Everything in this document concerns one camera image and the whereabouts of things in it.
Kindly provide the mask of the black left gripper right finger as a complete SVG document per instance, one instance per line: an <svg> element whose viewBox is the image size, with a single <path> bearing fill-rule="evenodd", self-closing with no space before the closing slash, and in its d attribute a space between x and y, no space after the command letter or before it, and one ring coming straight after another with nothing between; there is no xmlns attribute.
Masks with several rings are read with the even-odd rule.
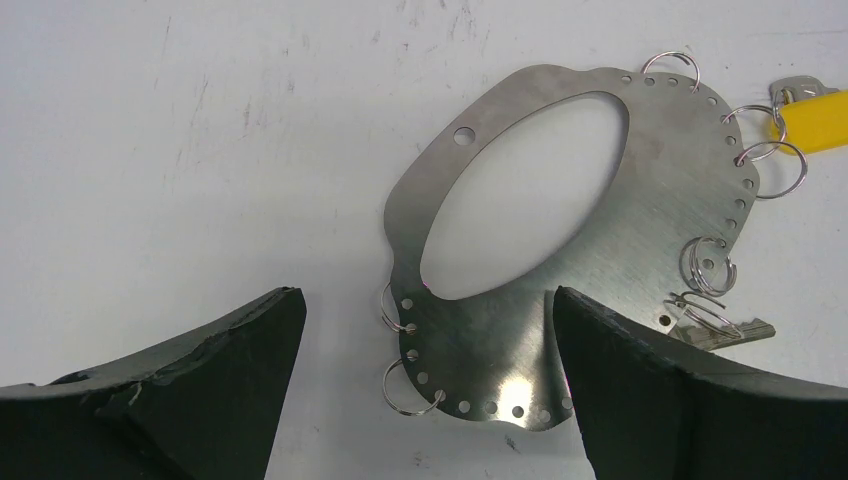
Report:
<svg viewBox="0 0 848 480"><path fill-rule="evenodd" d="M570 287L553 329L599 479L843 479L847 391L700 350Z"/></svg>

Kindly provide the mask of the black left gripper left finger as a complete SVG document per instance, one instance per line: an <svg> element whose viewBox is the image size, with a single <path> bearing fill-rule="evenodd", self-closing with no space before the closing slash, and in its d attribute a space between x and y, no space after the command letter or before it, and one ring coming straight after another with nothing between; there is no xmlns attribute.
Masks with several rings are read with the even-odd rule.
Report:
<svg viewBox="0 0 848 480"><path fill-rule="evenodd" d="M5 479L261 479L307 316L281 287L49 384L1 391Z"/></svg>

